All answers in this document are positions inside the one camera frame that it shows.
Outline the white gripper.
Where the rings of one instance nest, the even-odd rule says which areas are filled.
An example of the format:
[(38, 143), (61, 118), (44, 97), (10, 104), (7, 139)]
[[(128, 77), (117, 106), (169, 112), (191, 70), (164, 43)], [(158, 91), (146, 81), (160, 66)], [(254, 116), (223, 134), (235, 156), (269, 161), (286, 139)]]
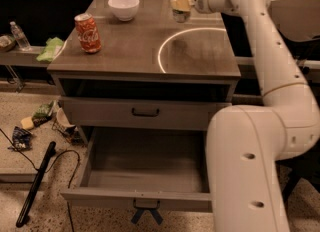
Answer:
[[(192, 7), (192, 0), (170, 0), (173, 10), (190, 12)], [(209, 0), (193, 0), (194, 8), (203, 14), (212, 13)]]

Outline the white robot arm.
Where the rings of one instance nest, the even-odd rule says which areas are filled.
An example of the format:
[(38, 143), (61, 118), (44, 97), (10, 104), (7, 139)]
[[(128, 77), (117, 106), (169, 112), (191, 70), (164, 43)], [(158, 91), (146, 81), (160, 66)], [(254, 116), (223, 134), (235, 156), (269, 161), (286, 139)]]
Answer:
[(276, 163), (316, 144), (319, 107), (270, 18), (269, 0), (172, 0), (171, 6), (242, 19), (263, 100), (260, 106), (224, 108), (209, 123), (215, 232), (290, 232)]

